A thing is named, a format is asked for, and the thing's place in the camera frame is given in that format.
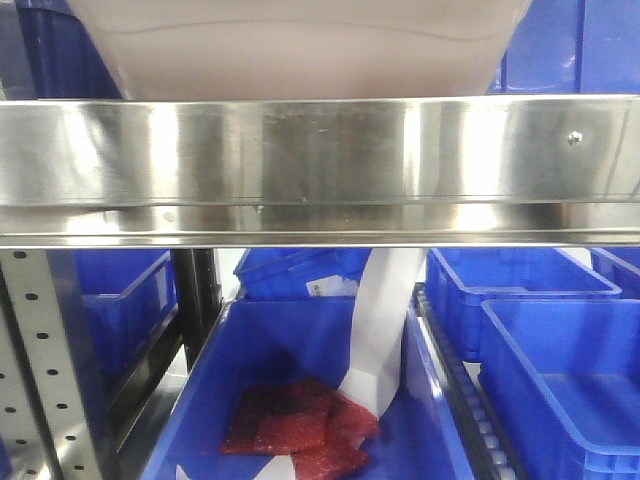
screw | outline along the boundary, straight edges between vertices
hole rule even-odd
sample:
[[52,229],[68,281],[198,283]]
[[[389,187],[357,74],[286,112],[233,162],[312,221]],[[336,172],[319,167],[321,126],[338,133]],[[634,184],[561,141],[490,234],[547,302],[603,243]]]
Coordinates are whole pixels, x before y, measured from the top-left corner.
[[579,144],[582,141],[582,133],[580,132],[571,132],[567,137],[567,143],[569,146],[573,147]]

reflective metal surface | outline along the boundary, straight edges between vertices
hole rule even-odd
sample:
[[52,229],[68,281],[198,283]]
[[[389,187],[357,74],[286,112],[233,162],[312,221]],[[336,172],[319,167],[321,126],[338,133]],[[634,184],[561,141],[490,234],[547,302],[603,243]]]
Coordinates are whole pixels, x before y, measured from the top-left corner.
[[0,244],[640,242],[640,97],[0,104]]

white label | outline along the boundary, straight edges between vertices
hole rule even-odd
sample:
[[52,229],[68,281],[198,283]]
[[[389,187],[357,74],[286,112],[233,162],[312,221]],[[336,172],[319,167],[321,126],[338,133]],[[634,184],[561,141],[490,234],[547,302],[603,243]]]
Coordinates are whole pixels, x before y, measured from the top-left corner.
[[358,282],[332,275],[307,282],[307,291],[310,297],[355,297]]

white plastic tub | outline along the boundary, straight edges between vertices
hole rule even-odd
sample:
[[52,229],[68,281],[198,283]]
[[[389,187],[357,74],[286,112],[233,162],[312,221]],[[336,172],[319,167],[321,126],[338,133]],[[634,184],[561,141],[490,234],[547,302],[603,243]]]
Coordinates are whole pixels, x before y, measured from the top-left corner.
[[483,94],[530,0],[69,0],[126,98]]

blue plastic bin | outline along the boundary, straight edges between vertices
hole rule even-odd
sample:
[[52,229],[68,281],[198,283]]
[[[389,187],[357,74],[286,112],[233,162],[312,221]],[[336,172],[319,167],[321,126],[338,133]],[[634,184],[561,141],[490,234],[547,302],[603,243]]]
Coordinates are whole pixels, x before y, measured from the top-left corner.
[[640,478],[640,301],[497,301],[480,382],[530,480]]
[[594,248],[593,268],[622,288],[622,298],[640,298],[640,248]]
[[100,369],[119,375],[176,305],[169,252],[74,253]]
[[534,0],[492,93],[638,93],[638,0]]
[[484,300],[619,298],[620,288],[555,248],[432,249],[426,294],[458,355],[480,361]]
[[39,98],[120,98],[64,0],[16,0],[16,6]]
[[359,281],[370,253],[370,248],[253,248],[234,274],[254,300],[333,296],[326,279]]
[[[314,375],[337,386],[349,362],[354,300],[238,301],[205,346],[149,460],[143,480],[251,479],[269,460],[219,455],[245,387]],[[472,479],[418,320],[403,337],[402,386],[364,448],[372,461],[359,479]]]
[[11,462],[4,448],[2,437],[0,437],[0,480],[6,480],[11,475]]

